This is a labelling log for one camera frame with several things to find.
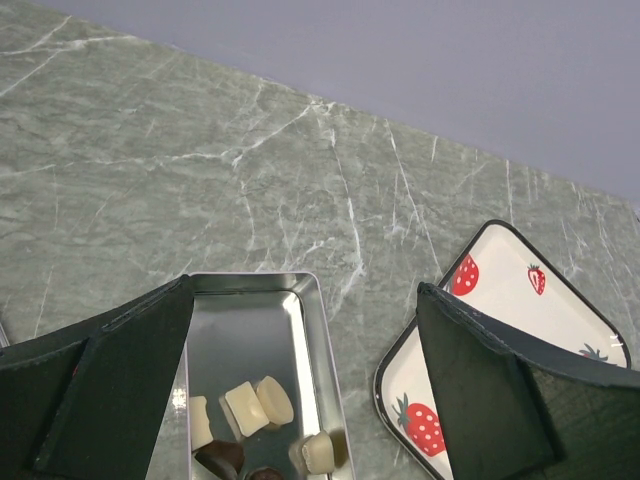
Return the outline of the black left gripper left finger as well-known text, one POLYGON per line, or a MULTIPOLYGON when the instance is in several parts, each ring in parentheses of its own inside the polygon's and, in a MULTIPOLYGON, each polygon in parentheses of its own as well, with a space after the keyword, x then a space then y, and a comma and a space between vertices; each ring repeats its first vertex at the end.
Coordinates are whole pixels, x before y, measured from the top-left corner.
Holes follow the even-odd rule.
POLYGON ((2 478, 145 478, 193 308, 183 275, 2 348, 2 478))

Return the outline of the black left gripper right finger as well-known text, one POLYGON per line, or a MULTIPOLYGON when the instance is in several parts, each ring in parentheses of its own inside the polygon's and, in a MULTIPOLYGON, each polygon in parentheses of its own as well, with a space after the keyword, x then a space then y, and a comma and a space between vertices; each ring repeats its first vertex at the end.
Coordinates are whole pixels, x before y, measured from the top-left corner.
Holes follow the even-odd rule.
POLYGON ((636 479, 639 374, 571 353, 430 283, 416 319, 456 479, 636 479))

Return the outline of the white block chocolate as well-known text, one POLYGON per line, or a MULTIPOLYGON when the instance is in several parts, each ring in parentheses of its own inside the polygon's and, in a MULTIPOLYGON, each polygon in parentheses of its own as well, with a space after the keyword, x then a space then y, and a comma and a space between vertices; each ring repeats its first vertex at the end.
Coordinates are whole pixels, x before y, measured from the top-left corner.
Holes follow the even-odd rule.
POLYGON ((250 382, 245 381, 227 391, 224 399, 243 437, 250 437, 269 424, 269 419, 250 382))

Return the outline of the dark brown chocolate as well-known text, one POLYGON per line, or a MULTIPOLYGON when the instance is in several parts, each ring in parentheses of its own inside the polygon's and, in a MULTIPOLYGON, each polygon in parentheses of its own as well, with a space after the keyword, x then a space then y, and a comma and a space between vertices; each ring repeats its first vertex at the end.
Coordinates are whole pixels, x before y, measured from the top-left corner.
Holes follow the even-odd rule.
POLYGON ((250 472, 245 480, 284 480, 283 474, 272 467, 262 467, 250 472))

